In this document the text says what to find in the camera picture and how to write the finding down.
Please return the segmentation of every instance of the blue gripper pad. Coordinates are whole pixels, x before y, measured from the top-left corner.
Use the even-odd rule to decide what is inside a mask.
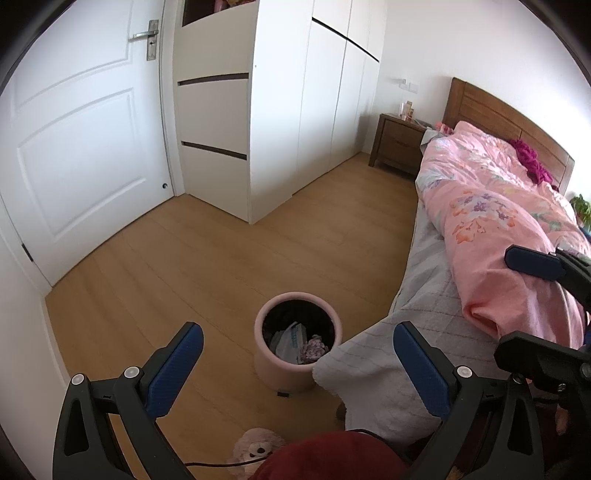
[[[449,386],[408,329],[398,324],[394,329],[394,350],[402,362],[427,411],[445,420],[452,408]]]
[[[193,325],[148,387],[146,411],[153,419],[168,414],[203,352],[203,330]]]
[[[516,245],[505,251],[505,264],[516,272],[548,281],[556,281],[566,275],[559,258]]]

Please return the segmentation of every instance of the white blanket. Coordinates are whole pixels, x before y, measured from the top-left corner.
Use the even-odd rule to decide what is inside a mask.
[[[411,321],[456,365],[507,378],[493,359],[497,342],[462,316],[443,237],[419,203],[407,270],[388,317],[322,357],[314,379],[347,407],[346,428],[366,429],[400,445],[426,437],[440,420],[429,415],[394,353],[392,335]]]

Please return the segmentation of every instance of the white door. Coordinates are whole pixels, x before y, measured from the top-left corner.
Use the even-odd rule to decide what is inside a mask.
[[[296,190],[329,169],[346,43],[334,32],[312,23],[301,106]]]
[[[128,40],[163,2],[77,0],[0,97],[0,194],[52,285],[173,194],[158,56]]]
[[[359,135],[359,95],[366,56],[359,47],[347,42],[329,168],[335,168],[361,150],[356,145]]]
[[[368,52],[378,60],[382,59],[387,17],[388,3],[386,0],[370,0]]]
[[[369,1],[353,0],[351,4],[349,33],[347,34],[348,38],[364,50],[368,49],[369,43]]]
[[[316,0],[314,2],[312,16],[345,36],[349,31],[350,15],[351,0]]]

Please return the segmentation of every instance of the magenta cloth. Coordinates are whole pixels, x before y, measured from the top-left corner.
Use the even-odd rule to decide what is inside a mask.
[[[552,185],[554,190],[558,191],[558,188],[554,185],[554,177],[538,161],[538,152],[523,140],[509,140],[509,144],[516,150],[519,163],[527,168],[527,176],[531,178],[536,185],[539,185],[543,181],[547,181]]]

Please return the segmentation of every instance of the door handle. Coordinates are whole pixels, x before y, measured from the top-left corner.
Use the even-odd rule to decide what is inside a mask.
[[[142,38],[148,39],[148,47],[146,53],[146,60],[156,60],[156,48],[158,46],[157,35],[160,32],[158,30],[159,20],[150,20],[148,29],[145,32],[139,32],[131,35],[129,41],[140,40]]]
[[[140,32],[131,35],[129,41],[138,40],[140,38],[148,38],[148,37],[155,37],[158,35],[158,30],[148,30],[147,32]]]

